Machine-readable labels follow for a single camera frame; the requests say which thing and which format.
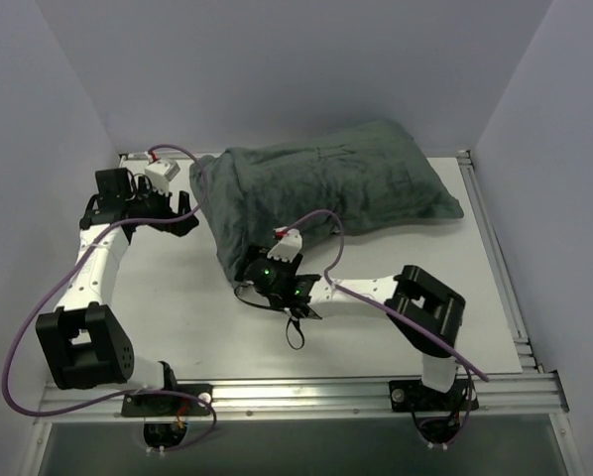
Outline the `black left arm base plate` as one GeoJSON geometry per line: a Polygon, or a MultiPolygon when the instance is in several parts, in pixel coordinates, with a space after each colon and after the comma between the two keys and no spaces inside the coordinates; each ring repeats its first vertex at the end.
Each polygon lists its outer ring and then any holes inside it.
{"type": "MultiPolygon", "coordinates": [[[[213,386],[208,383],[178,384],[175,392],[203,396],[206,402],[212,401],[213,386]]],[[[210,410],[206,405],[183,397],[170,395],[135,395],[123,400],[122,417],[207,417],[210,410]]]]}

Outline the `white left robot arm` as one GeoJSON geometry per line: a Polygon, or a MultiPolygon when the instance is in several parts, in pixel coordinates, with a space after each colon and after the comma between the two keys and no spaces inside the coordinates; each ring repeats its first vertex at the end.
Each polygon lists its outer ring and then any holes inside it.
{"type": "Polygon", "coordinates": [[[143,402],[157,416],[177,407],[175,374],[163,361],[136,354],[110,307],[121,261],[141,225],[183,237],[198,224],[187,192],[171,207],[179,166],[159,160],[133,175],[126,168],[98,171],[97,192],[79,220],[80,265],[55,309],[35,330],[55,384],[62,390],[108,387],[145,390],[143,402]]]}

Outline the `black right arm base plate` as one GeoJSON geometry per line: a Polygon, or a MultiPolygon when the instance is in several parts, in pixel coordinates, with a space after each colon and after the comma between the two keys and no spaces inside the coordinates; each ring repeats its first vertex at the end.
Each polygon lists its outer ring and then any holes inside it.
{"type": "Polygon", "coordinates": [[[457,378],[446,393],[433,390],[420,379],[388,382],[391,409],[395,413],[450,413],[463,411],[468,401],[469,382],[457,378]]]}

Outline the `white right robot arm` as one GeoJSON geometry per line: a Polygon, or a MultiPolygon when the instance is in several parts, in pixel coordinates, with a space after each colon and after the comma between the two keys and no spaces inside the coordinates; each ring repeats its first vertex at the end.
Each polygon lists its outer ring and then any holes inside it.
{"type": "Polygon", "coordinates": [[[335,280],[300,274],[302,253],[287,259],[269,248],[251,246],[235,279],[251,286],[271,309],[294,323],[326,317],[386,316],[421,353],[419,396],[431,409],[444,408],[455,397],[461,359],[454,354],[465,299],[418,266],[396,275],[365,280],[335,280]]]}

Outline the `dark green pillowcase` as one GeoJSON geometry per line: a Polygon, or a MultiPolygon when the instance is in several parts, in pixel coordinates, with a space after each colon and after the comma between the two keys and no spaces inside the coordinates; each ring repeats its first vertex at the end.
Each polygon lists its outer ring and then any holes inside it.
{"type": "Polygon", "coordinates": [[[189,185],[204,202],[231,285],[250,246],[272,246],[274,229],[303,216],[303,246],[312,248],[339,232],[464,215],[412,135],[392,120],[257,149],[231,147],[190,166],[189,185]]]}

